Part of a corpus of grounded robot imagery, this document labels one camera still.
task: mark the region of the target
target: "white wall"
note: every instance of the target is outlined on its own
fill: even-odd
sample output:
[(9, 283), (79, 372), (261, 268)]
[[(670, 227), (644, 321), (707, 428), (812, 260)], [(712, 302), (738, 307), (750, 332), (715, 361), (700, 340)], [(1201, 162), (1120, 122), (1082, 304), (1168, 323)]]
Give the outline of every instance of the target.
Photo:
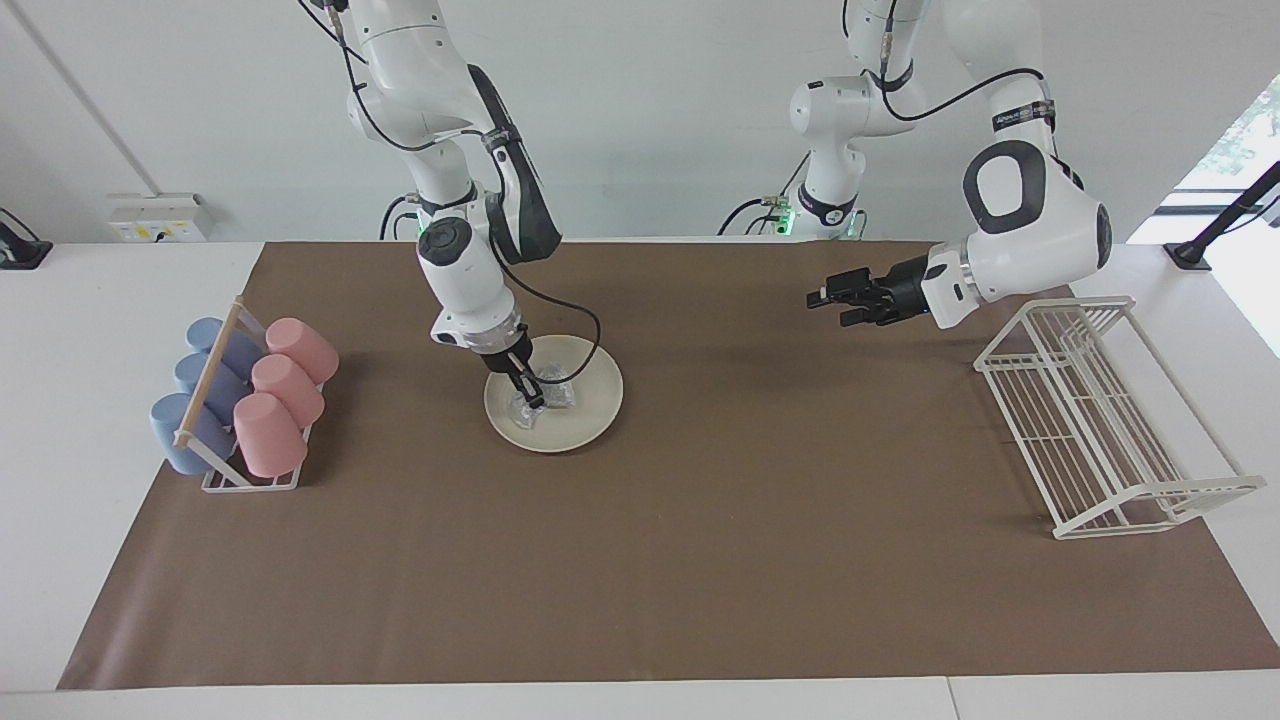
[[(15, 4), (166, 192), (219, 240), (367, 238), (407, 190), (343, 113), (337, 49), (291, 0), (0, 0), (0, 202), (60, 241), (104, 240), (102, 196), (140, 181), (79, 110)], [(1270, 0), (1044, 0), (1064, 158), (1126, 236), (1280, 72)], [(836, 0), (449, 0), (465, 56), (503, 90), (572, 236), (700, 234), (776, 192), (804, 145), (792, 90), (847, 72)], [(918, 77), (969, 82), (937, 18)], [(869, 145), (869, 233), (966, 234), (960, 179), (989, 140), (969, 102)]]

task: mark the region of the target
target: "blue cup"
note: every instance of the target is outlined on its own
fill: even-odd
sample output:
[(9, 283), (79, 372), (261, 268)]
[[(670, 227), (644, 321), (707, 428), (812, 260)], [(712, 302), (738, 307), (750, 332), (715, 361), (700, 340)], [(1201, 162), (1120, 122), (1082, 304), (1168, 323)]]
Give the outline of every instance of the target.
[[(204, 475), (212, 470), (204, 457), (192, 450), (178, 450), (173, 446), (173, 436), (182, 427), (182, 416), (187, 413), (189, 404), (191, 396), (186, 393), (170, 395), (160, 400), (151, 406), (151, 429), (155, 430), (156, 439), (160, 441), (165, 457), (169, 459), (174, 470), (182, 475)], [(223, 460), (230, 457), (236, 450), (236, 438), (223, 428), (209, 407), (200, 409), (195, 434)]]
[[(173, 369), (173, 379), (178, 389), (187, 395), (196, 395), (196, 386), (200, 384), (200, 374), (209, 364), (207, 352), (188, 355)], [(236, 404), (250, 396), (250, 388), (244, 380), (236, 377), (236, 373), (221, 363), (214, 369), (214, 382), (209, 386), (209, 395), (205, 397), (205, 407), (214, 411), (214, 416), (223, 425), (230, 425), (236, 419)]]
[[(218, 318), (196, 320), (187, 328), (187, 345), (193, 352), (210, 352), (220, 332), (223, 332), (223, 322)], [(232, 340), (227, 343), (223, 365), (230, 368), (239, 379), (250, 382), (253, 377), (253, 365), (265, 356), (266, 351), (237, 329), (232, 332)]]

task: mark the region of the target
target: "round plate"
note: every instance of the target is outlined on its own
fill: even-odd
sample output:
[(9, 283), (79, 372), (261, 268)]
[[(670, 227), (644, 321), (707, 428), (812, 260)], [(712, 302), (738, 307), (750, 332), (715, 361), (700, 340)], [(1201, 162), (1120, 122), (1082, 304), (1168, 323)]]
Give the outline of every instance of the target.
[[(591, 343), (580, 337), (548, 336), (534, 340), (535, 368), (559, 365), (571, 372), (582, 364)], [(484, 409), (498, 433), (512, 445), (532, 452), (568, 452), (594, 441), (609, 429), (622, 410), (622, 370), (613, 356), (599, 348), (595, 357), (573, 380), (575, 407), (549, 409), (534, 429), (526, 430), (511, 419), (511, 398), (516, 388), (507, 375), (489, 375), (484, 386)]]

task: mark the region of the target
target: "power outlet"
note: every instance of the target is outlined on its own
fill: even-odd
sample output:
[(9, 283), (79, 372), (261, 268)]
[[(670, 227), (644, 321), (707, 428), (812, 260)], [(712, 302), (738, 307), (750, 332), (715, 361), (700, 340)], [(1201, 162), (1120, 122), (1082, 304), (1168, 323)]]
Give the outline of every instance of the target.
[(214, 220), (193, 195), (111, 196), (108, 224), (124, 242), (207, 242)]

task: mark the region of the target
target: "white metal rack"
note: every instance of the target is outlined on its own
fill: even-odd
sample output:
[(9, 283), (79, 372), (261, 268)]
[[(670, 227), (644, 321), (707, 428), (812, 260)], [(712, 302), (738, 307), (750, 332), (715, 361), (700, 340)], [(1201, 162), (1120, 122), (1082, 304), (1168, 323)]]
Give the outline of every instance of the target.
[[(1164, 532), (1266, 487), (1240, 470), (1134, 320), (1133, 306), (1129, 297), (1028, 302), (974, 363), (1059, 539)], [(1108, 333), (1140, 340), (1129, 345), (1144, 346), (1235, 477), (1194, 479), (1170, 454), (1117, 369)]]
[[(227, 319), (223, 320), (223, 329), (218, 333), (218, 338), (214, 341), (214, 347), (209, 351), (209, 363), (205, 364), (205, 370), (200, 374), (200, 382), (196, 384), (196, 391), (192, 393), (191, 402), (187, 405), (187, 414), (182, 418), (182, 425), (178, 432), (174, 433), (174, 447), (179, 450), (191, 450), (200, 457), (209, 462), (214, 469), (205, 474), (201, 483), (201, 489), (207, 493), (247, 493), (247, 492), (280, 492), (289, 491), (298, 487), (298, 478), (302, 475), (302, 466), (300, 465), (297, 470), (280, 475), (278, 478), (253, 478), (246, 475), (233, 468), (227, 460), (218, 456), (207, 445), (201, 442), (196, 437), (196, 421), (200, 418), (200, 410), (205, 405), (205, 400), (209, 397), (209, 391), (214, 383), (214, 372), (218, 364), (223, 361), (223, 355), (227, 352), (227, 346), (230, 343), (232, 333), (237, 329), (242, 329), (250, 336), (260, 347), (266, 348), (266, 329), (262, 327), (257, 318), (255, 318), (248, 309), (244, 307), (244, 299), (237, 297), (232, 302), (230, 311), (227, 313)], [(324, 392), (324, 386), (319, 386), (319, 389)], [(315, 425), (308, 425), (302, 430), (302, 439), (307, 443), (311, 442), (311, 428)]]

